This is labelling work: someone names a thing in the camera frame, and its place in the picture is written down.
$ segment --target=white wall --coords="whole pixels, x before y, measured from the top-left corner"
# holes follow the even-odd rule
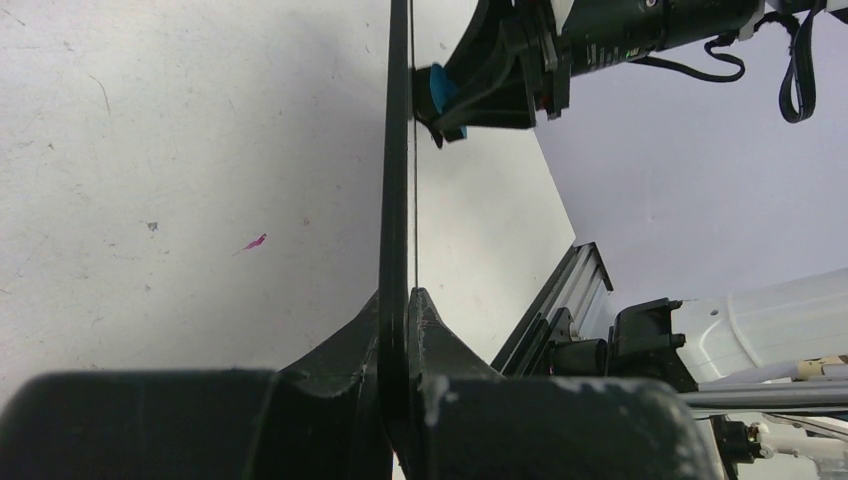
[[[387,3],[0,8],[0,404],[45,370],[280,367],[359,311]]]
[[[578,236],[597,241],[620,308],[704,297],[848,266],[848,26],[817,17],[818,107],[786,124],[780,26],[727,49],[747,75],[716,85],[638,65],[575,79],[537,135]],[[667,58],[732,72],[701,45]]]

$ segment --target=black cable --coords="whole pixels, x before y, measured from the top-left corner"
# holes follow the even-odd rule
[[[688,75],[692,78],[696,78],[698,80],[703,80],[705,82],[711,83],[731,83],[739,80],[745,75],[745,62],[742,59],[734,57],[733,55],[727,53],[715,53],[713,49],[716,47],[727,47],[731,43],[733,43],[734,37],[730,35],[721,35],[714,40],[710,40],[706,44],[704,44],[704,51],[707,52],[707,55],[713,57],[714,59],[730,63],[739,67],[739,71],[732,75],[713,75],[710,73],[704,73],[699,70],[695,70],[692,67],[687,65],[683,65],[682,63],[673,62],[671,60],[666,60],[664,58],[657,57],[642,57],[636,60],[633,60],[630,63],[635,63],[637,65],[646,65],[648,67],[657,67],[664,68],[666,70],[671,70],[674,72],[682,73],[684,75]]]
[[[754,31],[767,23],[779,23],[786,28],[791,37],[789,45],[789,67],[780,84],[778,105],[783,118],[789,123],[802,122],[813,115],[816,109],[816,75],[813,70],[813,18],[824,10],[826,2],[817,0],[804,23],[798,24],[798,19],[789,14],[777,12],[767,13],[754,26]],[[792,85],[795,85],[795,96],[798,99],[798,109],[792,103]]]

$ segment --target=white plastic part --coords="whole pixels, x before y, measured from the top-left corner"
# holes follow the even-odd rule
[[[769,432],[775,435],[806,437],[803,430],[790,425],[773,424],[759,413],[731,414],[729,418],[746,425],[765,424]],[[817,463],[807,457],[776,455],[768,460],[757,459],[753,464],[740,463],[737,468],[740,480],[819,480]]]
[[[846,353],[848,269],[724,298],[686,301],[672,313],[672,330],[686,335],[686,345],[677,353],[698,383]]]
[[[843,355],[799,361],[796,364],[798,374],[795,378],[803,381],[819,379],[834,380],[838,378],[840,370],[833,367],[845,367],[845,358]],[[830,378],[826,378],[828,372],[830,372]]]
[[[811,381],[832,381],[848,379],[848,365],[825,365],[823,375],[810,378]]]
[[[784,415],[782,413],[763,414],[766,420],[782,425],[791,425],[808,432],[826,435],[830,438],[840,440],[848,445],[848,422],[832,417],[802,417],[798,415]]]
[[[762,383],[780,378],[792,378],[798,371],[797,362],[780,362],[761,368],[751,368],[734,372],[713,382],[702,385],[731,385],[739,383]]]
[[[562,27],[568,16],[571,15],[571,7],[574,6],[574,0],[551,0],[551,7],[554,11],[554,20],[557,24],[557,34],[562,33]]]
[[[833,438],[780,435],[769,432],[768,427],[755,424],[760,454],[773,458],[776,454],[807,457],[812,460],[844,460],[848,457],[848,444]]]

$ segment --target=pink stain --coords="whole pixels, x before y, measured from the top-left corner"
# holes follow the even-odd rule
[[[259,238],[248,243],[246,247],[244,247],[241,250],[239,250],[238,252],[234,253],[233,256],[236,256],[237,254],[239,254],[239,253],[241,253],[245,250],[250,250],[251,248],[255,248],[255,247],[258,247],[259,245],[262,245],[262,243],[265,241],[265,239],[267,237],[268,237],[268,235],[263,233],[262,235],[259,236]]]

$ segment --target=black bracket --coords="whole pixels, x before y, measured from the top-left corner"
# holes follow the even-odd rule
[[[536,110],[553,119],[568,107],[570,80],[550,0],[481,0],[444,68],[415,71],[415,118],[440,147],[466,126],[528,129]]]
[[[608,374],[662,380],[681,393],[698,390],[698,384],[676,350],[686,336],[672,332],[671,312],[682,302],[667,298],[622,310],[611,328]]]

